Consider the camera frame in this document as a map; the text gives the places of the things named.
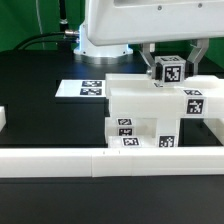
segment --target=green background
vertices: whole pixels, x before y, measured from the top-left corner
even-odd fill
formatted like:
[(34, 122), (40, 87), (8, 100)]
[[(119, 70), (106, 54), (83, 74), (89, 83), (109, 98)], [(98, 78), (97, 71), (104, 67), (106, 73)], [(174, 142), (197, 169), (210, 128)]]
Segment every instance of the green background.
[[(43, 32), (59, 31), (58, 0), (39, 0)], [(85, 0), (66, 0), (70, 28), (77, 29), (84, 20)], [(1, 0), (0, 51), (13, 49), (22, 40), (40, 33), (35, 0)], [(160, 43), (161, 51), (189, 50), (187, 41)], [(210, 40), (207, 57), (224, 68), (224, 38)]]

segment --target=black table surface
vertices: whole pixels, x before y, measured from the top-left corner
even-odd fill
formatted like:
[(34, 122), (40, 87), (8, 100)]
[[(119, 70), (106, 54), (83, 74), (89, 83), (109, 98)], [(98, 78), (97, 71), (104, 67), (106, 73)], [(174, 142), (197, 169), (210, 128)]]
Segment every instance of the black table surface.
[[(0, 104), (7, 115), (0, 147), (107, 147), (107, 101), (55, 98), (58, 85), (62, 79), (145, 71), (138, 53), (129, 63), (107, 66), (77, 63), (54, 51), (0, 53)], [(222, 78), (224, 72), (204, 58), (200, 74)], [(191, 119), (181, 122), (179, 145), (220, 143), (201, 120)], [(220, 224), (223, 210), (222, 175), (0, 179), (1, 224)]]

